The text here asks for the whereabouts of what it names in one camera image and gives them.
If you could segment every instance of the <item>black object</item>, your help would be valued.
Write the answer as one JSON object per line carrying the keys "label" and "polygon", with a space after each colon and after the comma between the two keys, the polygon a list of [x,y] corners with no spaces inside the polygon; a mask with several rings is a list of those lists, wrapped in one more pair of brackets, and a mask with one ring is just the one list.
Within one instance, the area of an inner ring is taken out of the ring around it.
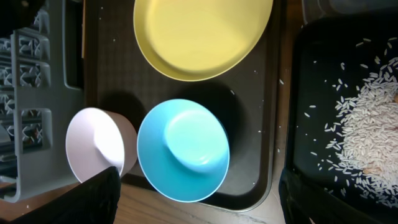
{"label": "black object", "polygon": [[25,214],[12,224],[112,224],[120,198],[116,167],[109,167],[54,201]]}
{"label": "black object", "polygon": [[[377,222],[396,223],[397,208],[389,208],[371,198],[360,197],[362,190],[354,187],[355,182],[350,176],[334,169],[328,171],[331,164],[327,163],[327,159],[334,163],[340,160],[335,155],[337,152],[335,149],[325,149],[325,147],[333,138],[338,142],[343,141],[343,138],[323,130],[325,123],[331,126],[333,122],[341,120],[336,118],[337,111],[334,109],[340,96],[345,98],[356,96],[358,94],[356,85],[363,86],[363,78],[368,78],[370,72],[378,73],[382,65],[387,64],[394,56],[398,56],[398,47],[390,49],[387,46],[389,38],[398,37],[395,25],[398,23],[397,12],[397,9],[388,9],[349,17],[322,19],[304,27],[297,37],[293,54],[285,167],[289,172],[294,170],[300,177],[300,182],[297,176],[282,176],[280,196],[282,204],[285,205],[286,220],[287,222],[291,220],[288,223],[299,223],[294,221],[300,216],[299,212],[290,212],[292,210],[300,210],[300,213],[306,217],[311,214],[311,218],[315,221],[317,217],[326,217],[322,215],[325,213],[322,210],[324,208],[333,212],[336,219],[340,218],[340,223],[344,223],[343,221],[348,220],[345,215],[350,214],[345,212],[347,206],[358,211],[352,214],[358,215],[357,218],[369,215]],[[364,42],[363,45],[356,47],[356,44],[363,42],[363,38],[371,39],[371,42]],[[374,62],[376,56],[381,59],[380,65]],[[341,62],[345,63],[344,71],[340,67]],[[362,63],[369,68],[361,67]],[[339,78],[348,85],[348,88],[342,85],[339,91],[336,91],[336,88],[332,87],[333,84],[339,85]],[[310,118],[306,117],[304,112],[308,113]],[[341,128],[337,127],[336,132],[341,132]],[[323,167],[321,171],[317,166],[318,163]],[[347,187],[346,179],[349,180],[350,187]],[[313,185],[318,186],[318,189],[322,187],[334,192],[327,197],[319,190],[315,190]],[[346,189],[345,197],[340,192],[342,188]],[[313,206],[319,208],[312,212],[308,209],[314,208],[309,207],[308,203],[313,203]]]}
{"label": "black object", "polygon": [[[165,77],[143,57],[133,29],[134,1],[86,1],[87,106],[120,113],[138,130],[146,113],[165,100],[199,102],[223,123],[231,148],[223,185],[202,202],[237,211],[256,207],[271,189],[281,4],[274,3],[264,35],[237,66],[189,83]],[[154,190],[139,164],[122,181]]]}
{"label": "black object", "polygon": [[9,36],[12,31],[28,27],[45,0],[1,0],[0,37]]}

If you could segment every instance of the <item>clear plastic container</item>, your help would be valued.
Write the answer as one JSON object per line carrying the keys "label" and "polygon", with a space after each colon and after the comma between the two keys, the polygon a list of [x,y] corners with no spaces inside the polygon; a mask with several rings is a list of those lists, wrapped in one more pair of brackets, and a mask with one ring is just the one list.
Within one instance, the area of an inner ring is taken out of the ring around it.
{"label": "clear plastic container", "polygon": [[304,23],[324,17],[351,15],[388,7],[398,7],[397,0],[302,0]]}

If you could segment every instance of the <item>bowl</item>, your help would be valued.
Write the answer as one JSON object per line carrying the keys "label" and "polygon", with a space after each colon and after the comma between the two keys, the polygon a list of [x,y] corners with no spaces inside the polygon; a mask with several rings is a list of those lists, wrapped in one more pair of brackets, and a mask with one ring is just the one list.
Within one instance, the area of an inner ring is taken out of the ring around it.
{"label": "bowl", "polygon": [[229,166],[222,124],[190,100],[169,100],[153,108],[139,129],[137,151],[150,184],[178,202],[209,197],[223,183]]}
{"label": "bowl", "polygon": [[70,121],[66,150],[81,183],[110,166],[116,166],[122,177],[137,161],[137,133],[120,114],[85,108]]}
{"label": "bowl", "polygon": [[160,73],[200,81],[238,64],[268,23],[272,0],[136,0],[134,33]]}

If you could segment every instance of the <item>brown tray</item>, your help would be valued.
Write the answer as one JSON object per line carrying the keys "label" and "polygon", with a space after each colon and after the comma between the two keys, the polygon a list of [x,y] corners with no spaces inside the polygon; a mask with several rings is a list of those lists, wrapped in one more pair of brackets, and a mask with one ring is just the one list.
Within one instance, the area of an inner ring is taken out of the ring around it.
{"label": "brown tray", "polygon": [[[223,123],[231,148],[225,181],[202,203],[234,211],[258,206],[271,189],[281,2],[274,2],[266,31],[242,62],[195,83],[167,78],[147,63],[135,40],[134,1],[85,4],[86,106],[120,113],[138,130],[146,113],[165,100],[202,104]],[[154,190],[138,163],[122,181]]]}

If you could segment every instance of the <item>gray plastic basket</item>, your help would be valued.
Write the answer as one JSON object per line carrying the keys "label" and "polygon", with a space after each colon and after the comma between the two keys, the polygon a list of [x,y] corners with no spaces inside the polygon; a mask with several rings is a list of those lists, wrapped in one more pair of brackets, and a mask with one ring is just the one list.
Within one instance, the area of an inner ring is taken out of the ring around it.
{"label": "gray plastic basket", "polygon": [[83,90],[68,83],[79,52],[67,1],[48,0],[30,27],[0,39],[0,122],[13,139],[0,143],[0,182],[9,183],[0,198],[8,202],[77,182],[65,135]]}

